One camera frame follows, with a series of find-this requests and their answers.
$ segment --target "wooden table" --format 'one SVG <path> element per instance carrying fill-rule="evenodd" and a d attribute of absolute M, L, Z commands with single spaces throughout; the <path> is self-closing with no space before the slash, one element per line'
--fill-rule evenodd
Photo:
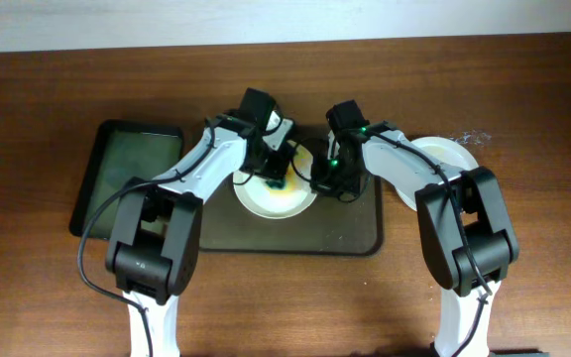
<path fill-rule="evenodd" d="M 76 272 L 67 232 L 99 123 L 186 130 L 271 93 L 299 122 L 355 98 L 372 121 L 455 138 L 500 180 L 519 240 L 492 349 L 571 356 L 571 34 L 0 54 L 0 356 L 125 356 L 127 308 Z M 346 356 L 427 346 L 439 288 L 415 213 L 385 187 L 370 259 L 202 254 L 179 345 L 199 356 Z M 112 287 L 106 243 L 86 255 Z"/>

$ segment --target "wall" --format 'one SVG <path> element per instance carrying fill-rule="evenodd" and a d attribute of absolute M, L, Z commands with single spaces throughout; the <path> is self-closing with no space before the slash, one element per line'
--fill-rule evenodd
<path fill-rule="evenodd" d="M 571 31 L 571 0 L 0 0 L 0 52 Z"/>

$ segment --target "white wall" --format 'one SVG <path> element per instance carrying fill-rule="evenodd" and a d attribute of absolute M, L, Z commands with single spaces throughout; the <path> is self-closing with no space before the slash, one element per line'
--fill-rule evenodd
<path fill-rule="evenodd" d="M 571 31 L 571 0 L 0 0 L 0 52 Z"/>

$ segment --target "robotic arm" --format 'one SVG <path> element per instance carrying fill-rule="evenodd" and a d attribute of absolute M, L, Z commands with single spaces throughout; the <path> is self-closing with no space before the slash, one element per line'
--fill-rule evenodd
<path fill-rule="evenodd" d="M 135 190 L 121 198 L 106 256 L 123 296 L 147 310 L 156 357 L 179 355 L 175 341 L 178 296 L 186 288 L 197 261 L 203 203 L 237 170 L 281 179 L 293 156 L 286 137 L 293 123 L 282 119 L 268 94 L 249 89 L 240 110 L 219 115 L 200 142 L 174 167 L 156 179 L 174 180 Z M 440 331 L 434 351 L 440 357 L 488 356 L 487 331 L 493 297 L 477 299 L 473 264 L 455 223 L 448 191 L 433 167 L 400 145 L 413 146 L 395 126 L 370 125 L 354 101 L 327 113 L 332 129 L 330 150 L 315 157 L 311 186 L 325 195 L 358 193 L 361 176 L 380 176 L 405 192 L 415 192 L 422 254 L 442 287 Z M 478 221 L 464 228 L 477 267 L 492 292 L 516 260 L 518 245 L 493 174 L 485 168 L 464 172 L 422 153 L 443 172 L 464 211 Z M 164 237 L 141 228 L 142 220 L 169 221 Z M 130 309 L 132 357 L 148 355 L 145 327 Z"/>

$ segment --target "plate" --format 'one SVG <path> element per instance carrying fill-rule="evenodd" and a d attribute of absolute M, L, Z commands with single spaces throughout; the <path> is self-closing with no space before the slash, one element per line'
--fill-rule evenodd
<path fill-rule="evenodd" d="M 456 166 L 467 171 L 479 166 L 475 158 L 473 158 L 466 148 L 452 140 L 440 137 L 424 137 L 415 139 L 412 143 L 427 154 L 433 156 L 435 159 L 448 165 Z M 413 197 L 411 197 L 408 194 L 399 191 L 397 188 L 396 192 L 398 193 L 398 196 L 400 196 L 400 199 L 402 199 L 409 208 L 416 210 L 413 194 L 411 195 Z"/>
<path fill-rule="evenodd" d="M 306 178 L 310 177 L 313 157 L 299 145 L 294 154 L 296 169 Z M 233 182 L 243 182 L 248 174 L 235 172 Z M 290 164 L 283 182 L 252 177 L 242 185 L 233 185 L 239 201 L 251 212 L 269 219 L 284 219 L 301 213 L 316 198 L 309 183 L 300 178 Z"/>

